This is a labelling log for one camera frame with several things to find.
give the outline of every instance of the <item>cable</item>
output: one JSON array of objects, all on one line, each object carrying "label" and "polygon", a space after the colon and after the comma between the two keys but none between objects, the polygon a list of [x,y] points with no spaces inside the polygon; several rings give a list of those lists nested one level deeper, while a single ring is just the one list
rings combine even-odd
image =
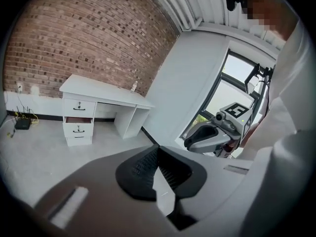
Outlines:
[{"label": "cable", "polygon": [[8,121],[14,120],[14,119],[15,119],[15,118],[11,118],[11,119],[6,120],[6,121],[2,124],[2,126],[0,127],[0,129],[1,129]]},{"label": "cable", "polygon": [[[19,114],[18,114],[18,112],[15,112],[15,114],[16,114],[16,117],[18,118],[19,117]],[[25,117],[25,115],[24,114],[21,114],[21,117],[20,117],[21,119],[26,119],[26,117]]]},{"label": "cable", "polygon": [[18,99],[19,99],[19,101],[20,101],[22,107],[23,107],[24,109],[26,109],[26,108],[24,107],[24,105],[22,104],[21,99],[19,98],[19,93],[16,93],[16,94],[17,94],[17,96],[18,96]]},{"label": "cable", "polygon": [[267,85],[267,87],[268,87],[268,90],[267,90],[267,93],[266,93],[266,94],[268,94],[268,101],[267,101],[267,108],[266,108],[266,112],[265,112],[264,118],[265,118],[265,117],[266,117],[266,115],[268,114],[268,110],[269,110],[269,101],[270,101],[270,99],[269,99],[270,86],[269,86],[269,85]]},{"label": "cable", "polygon": [[15,118],[12,118],[12,119],[10,119],[12,122],[13,122],[13,127],[15,127],[15,123],[14,123],[14,120]]},{"label": "cable", "polygon": [[40,121],[39,121],[39,117],[35,115],[34,111],[32,109],[29,109],[30,111],[33,112],[33,115],[36,117],[36,121],[34,120],[31,124],[32,126],[36,126]]},{"label": "cable", "polygon": [[6,100],[4,98],[4,103],[7,104],[7,102],[8,102],[8,93],[6,91],[4,91],[3,94],[4,94],[4,96],[6,95]]}]

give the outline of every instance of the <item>red brick wall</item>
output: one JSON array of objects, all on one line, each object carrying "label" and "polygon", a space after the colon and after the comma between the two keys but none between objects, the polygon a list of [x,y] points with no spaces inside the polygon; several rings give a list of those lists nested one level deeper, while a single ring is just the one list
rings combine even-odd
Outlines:
[{"label": "red brick wall", "polygon": [[146,95],[178,32],[153,0],[31,0],[13,30],[4,88],[43,96],[77,74]]}]

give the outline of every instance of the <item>desk leg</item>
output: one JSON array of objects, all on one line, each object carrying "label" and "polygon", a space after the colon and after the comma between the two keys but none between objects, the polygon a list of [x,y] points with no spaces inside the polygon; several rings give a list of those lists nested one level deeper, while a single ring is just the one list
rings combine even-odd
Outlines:
[{"label": "desk leg", "polygon": [[131,138],[137,136],[149,114],[149,111],[150,110],[138,108],[135,110],[135,113],[132,117],[132,120],[129,123],[124,138]]},{"label": "desk leg", "polygon": [[119,112],[117,112],[117,115],[114,120],[114,125],[116,126],[119,135],[123,139],[126,138],[126,131],[134,116],[135,111],[136,107],[121,106]]}]

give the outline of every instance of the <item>power outlet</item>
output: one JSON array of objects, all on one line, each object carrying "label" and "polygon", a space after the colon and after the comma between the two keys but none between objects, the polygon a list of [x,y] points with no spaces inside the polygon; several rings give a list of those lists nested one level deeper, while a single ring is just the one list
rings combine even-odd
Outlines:
[{"label": "power outlet", "polygon": [[18,82],[16,85],[17,85],[17,87],[18,87],[18,92],[19,92],[19,93],[22,92],[22,91],[23,91],[23,85],[22,85],[22,83]]}]

